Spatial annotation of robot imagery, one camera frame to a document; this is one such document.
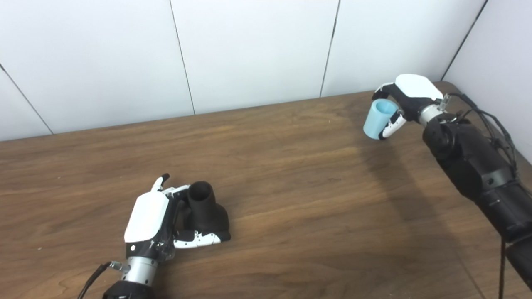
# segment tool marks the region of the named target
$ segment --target wooden table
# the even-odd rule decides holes
[[[136,197],[169,172],[166,186],[213,185],[233,239],[178,251],[159,298],[495,298],[497,233],[419,125],[364,135],[370,95],[0,143],[0,297],[76,297],[100,263],[124,259]],[[511,266],[506,281],[506,298],[532,298]]]

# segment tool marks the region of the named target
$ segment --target robotic hand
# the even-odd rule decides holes
[[[421,124],[423,141],[457,190],[475,202],[511,244],[506,257],[532,290],[532,195],[519,182],[515,167],[465,114],[445,111],[451,96],[443,96],[427,78],[402,74],[395,82],[380,86],[372,100],[389,95],[400,108],[379,138],[391,136],[407,121]],[[474,106],[465,95],[461,98]]]
[[[192,185],[163,190],[170,177],[159,177],[150,192],[137,198],[124,233],[127,264],[101,265],[85,284],[78,299],[106,269],[121,272],[120,280],[103,299],[153,299],[151,287],[159,263],[174,257],[176,249],[212,245],[231,239],[229,218],[216,203],[211,185],[198,181]],[[182,216],[182,223],[177,223]],[[176,225],[183,230],[176,230]]]

